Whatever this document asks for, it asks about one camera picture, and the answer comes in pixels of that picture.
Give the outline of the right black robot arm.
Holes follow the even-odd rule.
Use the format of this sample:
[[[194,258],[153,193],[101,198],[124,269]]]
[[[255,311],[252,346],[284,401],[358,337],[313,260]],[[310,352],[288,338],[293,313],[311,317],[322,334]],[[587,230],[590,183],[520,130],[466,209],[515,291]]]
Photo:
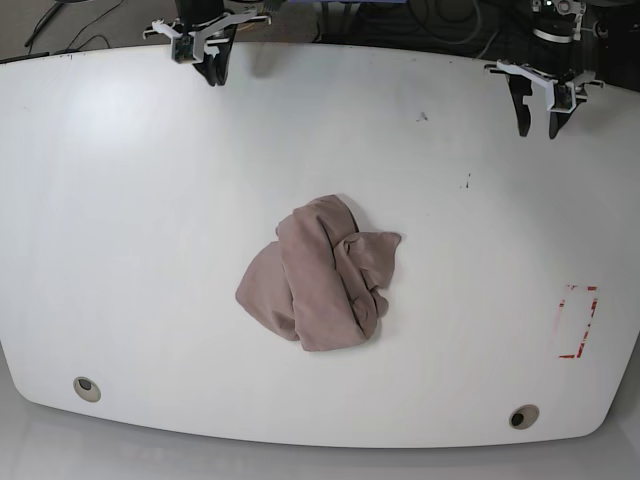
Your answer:
[[[222,0],[176,1],[178,16],[171,22],[153,21],[143,38],[162,35],[170,40],[170,58],[193,66],[212,86],[224,86],[239,26],[271,24],[271,15],[251,6],[236,13]]]

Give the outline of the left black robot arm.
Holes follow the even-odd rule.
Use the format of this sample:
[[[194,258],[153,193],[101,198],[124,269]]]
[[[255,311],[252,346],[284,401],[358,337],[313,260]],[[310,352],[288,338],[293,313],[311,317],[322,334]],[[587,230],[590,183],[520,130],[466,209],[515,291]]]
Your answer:
[[[593,44],[582,41],[588,31],[582,26],[585,2],[533,1],[531,10],[531,33],[542,43],[541,48],[526,62],[498,60],[487,64],[485,70],[506,79],[521,137],[526,137],[531,127],[525,99],[533,95],[535,86],[541,88],[549,114],[549,138],[555,139],[577,108],[587,102],[587,88],[603,87],[604,82],[597,78]]]

